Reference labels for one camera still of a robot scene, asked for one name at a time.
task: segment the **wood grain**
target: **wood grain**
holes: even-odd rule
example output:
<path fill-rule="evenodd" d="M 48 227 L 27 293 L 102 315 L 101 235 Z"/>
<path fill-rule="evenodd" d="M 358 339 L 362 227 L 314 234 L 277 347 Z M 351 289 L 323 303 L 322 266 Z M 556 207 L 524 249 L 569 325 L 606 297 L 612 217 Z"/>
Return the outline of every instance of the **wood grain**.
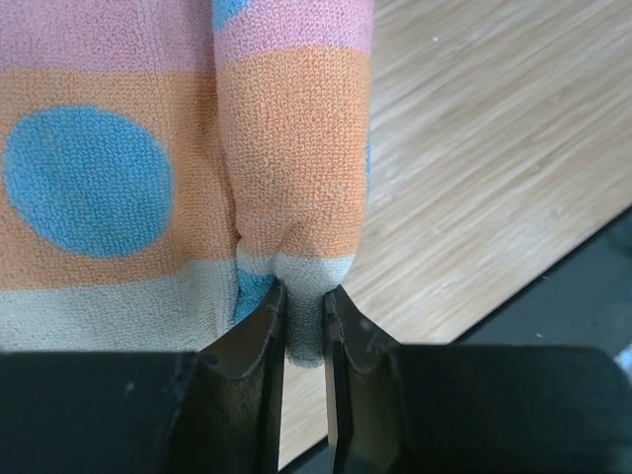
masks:
<path fill-rule="evenodd" d="M 632 202 L 632 2 L 376 0 L 368 216 L 346 287 L 403 342 L 461 334 Z M 326 434 L 289 366 L 280 464 Z"/>

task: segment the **dark floor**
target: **dark floor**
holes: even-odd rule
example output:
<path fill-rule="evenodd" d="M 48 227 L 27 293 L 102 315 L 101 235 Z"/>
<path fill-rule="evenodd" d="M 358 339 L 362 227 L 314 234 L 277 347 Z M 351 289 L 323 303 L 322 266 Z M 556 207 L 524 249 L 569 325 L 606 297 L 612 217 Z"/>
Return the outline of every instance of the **dark floor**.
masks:
<path fill-rule="evenodd" d="M 597 347 L 632 376 L 632 208 L 457 342 Z M 283 472 L 322 474 L 331 462 L 323 440 Z"/>

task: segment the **black plastic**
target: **black plastic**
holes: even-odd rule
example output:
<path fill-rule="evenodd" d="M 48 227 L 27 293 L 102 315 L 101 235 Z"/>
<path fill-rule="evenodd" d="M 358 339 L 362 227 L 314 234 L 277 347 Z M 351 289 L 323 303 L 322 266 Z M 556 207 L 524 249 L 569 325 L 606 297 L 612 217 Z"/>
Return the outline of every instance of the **black plastic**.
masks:
<path fill-rule="evenodd" d="M 333 472 L 632 473 L 632 386 L 593 349 L 399 345 L 326 296 Z"/>
<path fill-rule="evenodd" d="M 200 354 L 0 355 L 0 473 L 276 473 L 284 299 Z"/>

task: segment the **towel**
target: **towel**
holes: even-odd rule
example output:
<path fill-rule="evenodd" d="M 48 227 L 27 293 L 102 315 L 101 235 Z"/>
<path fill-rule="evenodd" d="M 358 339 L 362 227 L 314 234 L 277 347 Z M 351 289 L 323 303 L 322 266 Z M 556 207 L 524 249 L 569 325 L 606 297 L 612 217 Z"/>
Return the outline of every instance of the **towel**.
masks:
<path fill-rule="evenodd" d="M 0 0 L 0 350 L 197 351 L 364 219 L 371 0 Z"/>

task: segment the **light blue stripe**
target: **light blue stripe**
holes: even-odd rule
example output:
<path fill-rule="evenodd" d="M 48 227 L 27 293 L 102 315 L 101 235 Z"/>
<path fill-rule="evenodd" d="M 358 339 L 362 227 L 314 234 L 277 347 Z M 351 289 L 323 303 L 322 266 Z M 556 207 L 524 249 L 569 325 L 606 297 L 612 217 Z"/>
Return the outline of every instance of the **light blue stripe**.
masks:
<path fill-rule="evenodd" d="M 227 331 L 235 262 L 125 284 L 0 291 L 0 350 L 198 351 Z"/>
<path fill-rule="evenodd" d="M 276 275 L 288 293 L 287 356 L 297 365 L 318 365 L 323 359 L 323 295 L 343 282 L 353 261 L 354 256 L 305 259 L 284 253 L 252 257 L 238 248 L 238 317 L 247 316 L 257 307 L 274 280 L 271 275 Z"/>

